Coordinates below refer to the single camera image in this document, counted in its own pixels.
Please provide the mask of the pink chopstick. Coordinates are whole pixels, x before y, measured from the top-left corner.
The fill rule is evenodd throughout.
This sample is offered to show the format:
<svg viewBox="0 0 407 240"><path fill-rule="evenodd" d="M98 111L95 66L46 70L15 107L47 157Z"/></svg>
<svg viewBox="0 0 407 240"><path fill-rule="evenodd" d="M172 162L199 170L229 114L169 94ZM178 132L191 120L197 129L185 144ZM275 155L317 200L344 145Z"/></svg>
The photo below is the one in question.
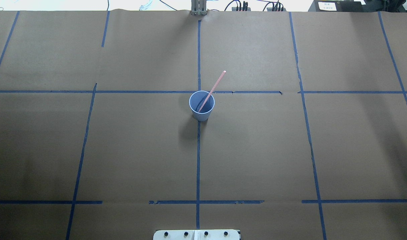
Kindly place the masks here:
<svg viewBox="0 0 407 240"><path fill-rule="evenodd" d="M207 103L207 101L209 100L209 98L211 97L211 95L213 94L213 92L215 91L215 89L217 88L217 86L219 85L220 81L223 79L223 77L226 74L226 70L224 70L221 75L219 76L219 78L217 79L216 83L213 85L213 87L211 88L210 92L208 93L208 95L205 97L205 99L201 102L199 109L197 110L198 113L200 113L203 109L203 107L205 106L205 104Z"/></svg>

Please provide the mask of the light blue ribbed cup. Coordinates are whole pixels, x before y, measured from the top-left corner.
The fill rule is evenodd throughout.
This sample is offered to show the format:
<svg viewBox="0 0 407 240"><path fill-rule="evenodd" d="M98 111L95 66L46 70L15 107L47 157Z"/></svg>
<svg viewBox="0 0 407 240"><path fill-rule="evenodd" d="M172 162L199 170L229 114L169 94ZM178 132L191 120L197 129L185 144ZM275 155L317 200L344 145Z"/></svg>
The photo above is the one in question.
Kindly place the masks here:
<svg viewBox="0 0 407 240"><path fill-rule="evenodd" d="M189 98L189 108L191 109L193 117L199 122L207 121L215 107L213 95L205 102L208 95L209 92L207 91L196 91Z"/></svg>

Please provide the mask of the white mounting plate with bolts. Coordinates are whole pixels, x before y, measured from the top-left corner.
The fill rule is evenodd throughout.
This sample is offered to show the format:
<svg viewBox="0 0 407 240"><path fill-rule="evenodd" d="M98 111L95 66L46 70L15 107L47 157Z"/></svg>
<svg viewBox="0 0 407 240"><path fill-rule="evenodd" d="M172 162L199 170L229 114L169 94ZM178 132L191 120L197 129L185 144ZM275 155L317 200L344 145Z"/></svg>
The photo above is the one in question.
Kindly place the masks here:
<svg viewBox="0 0 407 240"><path fill-rule="evenodd" d="M157 230L153 240L240 240L241 234L235 229L182 229Z"/></svg>

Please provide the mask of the black box with white label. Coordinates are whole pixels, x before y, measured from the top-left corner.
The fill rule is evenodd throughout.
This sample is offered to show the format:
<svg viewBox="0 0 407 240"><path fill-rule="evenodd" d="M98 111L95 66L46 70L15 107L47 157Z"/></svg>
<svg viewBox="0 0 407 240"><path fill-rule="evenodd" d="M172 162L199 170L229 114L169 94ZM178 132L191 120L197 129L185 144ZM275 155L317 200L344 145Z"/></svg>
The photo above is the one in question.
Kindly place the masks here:
<svg viewBox="0 0 407 240"><path fill-rule="evenodd" d="M308 12L373 12L373 10L363 0L314 0Z"/></svg>

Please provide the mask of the grey metal bracket post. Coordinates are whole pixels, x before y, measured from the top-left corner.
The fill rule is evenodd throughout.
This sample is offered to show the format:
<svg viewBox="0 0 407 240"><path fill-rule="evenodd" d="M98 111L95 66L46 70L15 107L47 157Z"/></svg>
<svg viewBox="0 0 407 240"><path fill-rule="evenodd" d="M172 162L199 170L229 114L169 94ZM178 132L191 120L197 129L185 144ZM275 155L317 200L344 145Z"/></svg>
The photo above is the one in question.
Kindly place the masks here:
<svg viewBox="0 0 407 240"><path fill-rule="evenodd" d="M208 13L207 0L191 0L192 16L205 16Z"/></svg>

